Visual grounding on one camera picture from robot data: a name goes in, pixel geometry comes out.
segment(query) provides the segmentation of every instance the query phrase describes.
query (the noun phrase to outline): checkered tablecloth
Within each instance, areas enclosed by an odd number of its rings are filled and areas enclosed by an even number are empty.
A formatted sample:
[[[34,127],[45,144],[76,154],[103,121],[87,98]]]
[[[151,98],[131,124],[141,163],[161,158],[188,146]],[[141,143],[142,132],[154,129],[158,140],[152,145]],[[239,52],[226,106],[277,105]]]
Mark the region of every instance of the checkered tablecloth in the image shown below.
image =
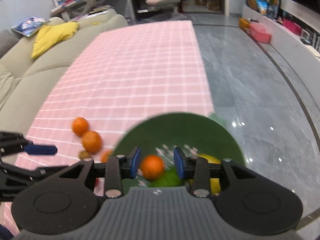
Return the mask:
[[[34,143],[55,144],[57,155],[19,154],[16,165],[34,169],[77,162],[82,146],[70,129],[77,116],[86,118],[91,129],[100,133],[104,148],[113,148],[138,122],[174,111],[203,115],[213,111],[191,21],[102,33],[62,76],[28,132],[27,138]],[[10,203],[5,205],[4,225],[17,234]]]

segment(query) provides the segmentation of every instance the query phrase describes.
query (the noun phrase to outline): yellow pillow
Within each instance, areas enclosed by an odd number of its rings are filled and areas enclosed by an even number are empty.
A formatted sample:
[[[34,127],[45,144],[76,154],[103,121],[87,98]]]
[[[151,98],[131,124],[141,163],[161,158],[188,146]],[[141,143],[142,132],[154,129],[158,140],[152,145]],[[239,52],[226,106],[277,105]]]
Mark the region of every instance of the yellow pillow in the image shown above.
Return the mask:
[[[37,33],[31,58],[36,59],[60,41],[70,39],[78,30],[76,22],[42,26]]]

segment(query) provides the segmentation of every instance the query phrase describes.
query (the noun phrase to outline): beige sofa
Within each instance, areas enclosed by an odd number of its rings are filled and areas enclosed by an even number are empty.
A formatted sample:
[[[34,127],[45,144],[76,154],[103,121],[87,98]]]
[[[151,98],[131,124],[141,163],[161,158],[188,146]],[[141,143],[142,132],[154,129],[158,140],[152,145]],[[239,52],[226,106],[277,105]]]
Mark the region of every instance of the beige sofa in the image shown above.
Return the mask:
[[[64,23],[52,18],[50,25]],[[0,130],[27,134],[37,112],[71,63],[101,32],[127,26],[114,10],[79,22],[69,40],[58,43],[32,60],[35,36],[22,38],[0,59]],[[13,163],[15,157],[7,158]]]

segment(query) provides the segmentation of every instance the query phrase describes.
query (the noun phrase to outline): pink box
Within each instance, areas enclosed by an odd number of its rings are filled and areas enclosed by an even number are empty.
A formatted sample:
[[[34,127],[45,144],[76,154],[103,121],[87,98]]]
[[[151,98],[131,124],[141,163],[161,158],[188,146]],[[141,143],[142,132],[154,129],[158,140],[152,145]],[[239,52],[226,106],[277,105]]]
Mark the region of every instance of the pink box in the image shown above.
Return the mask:
[[[302,28],[296,23],[286,20],[283,20],[283,26],[286,27],[289,31],[293,32],[296,35],[301,35]]]
[[[269,43],[271,34],[267,27],[261,23],[253,22],[250,25],[249,34],[258,42]]]

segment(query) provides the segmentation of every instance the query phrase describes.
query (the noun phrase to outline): blue patterned pillow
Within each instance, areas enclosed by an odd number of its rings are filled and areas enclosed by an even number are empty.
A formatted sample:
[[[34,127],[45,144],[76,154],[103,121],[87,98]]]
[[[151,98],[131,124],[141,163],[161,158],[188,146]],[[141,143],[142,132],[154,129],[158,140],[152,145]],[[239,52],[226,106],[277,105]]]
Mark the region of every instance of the blue patterned pillow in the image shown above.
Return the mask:
[[[42,25],[45,25],[48,22],[50,22],[50,20],[30,16],[24,19],[20,24],[13,26],[11,29],[24,36],[31,37]]]

